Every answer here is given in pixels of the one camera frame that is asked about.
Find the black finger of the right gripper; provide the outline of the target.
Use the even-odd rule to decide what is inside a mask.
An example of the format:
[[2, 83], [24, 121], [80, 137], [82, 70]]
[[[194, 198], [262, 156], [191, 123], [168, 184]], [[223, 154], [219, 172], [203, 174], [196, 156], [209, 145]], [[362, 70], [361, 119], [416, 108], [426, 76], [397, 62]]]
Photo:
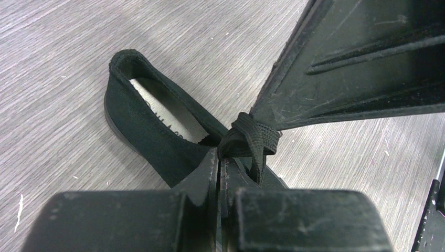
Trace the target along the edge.
[[276, 130], [444, 112], [444, 1], [308, 1], [251, 109]]

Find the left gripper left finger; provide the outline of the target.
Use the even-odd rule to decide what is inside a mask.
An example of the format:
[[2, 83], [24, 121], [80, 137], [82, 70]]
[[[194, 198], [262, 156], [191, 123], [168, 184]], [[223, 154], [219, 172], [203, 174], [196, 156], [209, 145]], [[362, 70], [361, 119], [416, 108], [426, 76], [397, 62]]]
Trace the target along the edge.
[[173, 187], [186, 196], [181, 211], [180, 251], [216, 251], [218, 219], [217, 150], [210, 149], [199, 166]]

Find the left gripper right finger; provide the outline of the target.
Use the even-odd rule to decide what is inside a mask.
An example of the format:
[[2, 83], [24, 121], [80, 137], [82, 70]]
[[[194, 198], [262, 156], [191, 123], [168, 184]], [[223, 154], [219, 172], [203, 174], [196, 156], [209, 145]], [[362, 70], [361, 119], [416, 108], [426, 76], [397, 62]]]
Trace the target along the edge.
[[238, 251], [239, 224], [237, 193], [239, 190], [258, 189], [259, 186], [245, 173], [236, 159], [220, 160], [220, 219], [222, 251]]

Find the black canvas shoe with laces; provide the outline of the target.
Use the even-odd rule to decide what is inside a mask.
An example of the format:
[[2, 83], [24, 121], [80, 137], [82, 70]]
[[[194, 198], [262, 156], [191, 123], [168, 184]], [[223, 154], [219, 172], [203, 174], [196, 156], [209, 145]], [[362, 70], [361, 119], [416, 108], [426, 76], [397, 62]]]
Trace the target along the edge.
[[285, 188], [266, 166], [280, 133], [242, 112], [231, 129], [140, 52], [117, 52], [109, 64], [105, 117], [113, 132], [144, 157], [169, 187], [195, 170], [210, 149], [234, 158], [262, 188]]

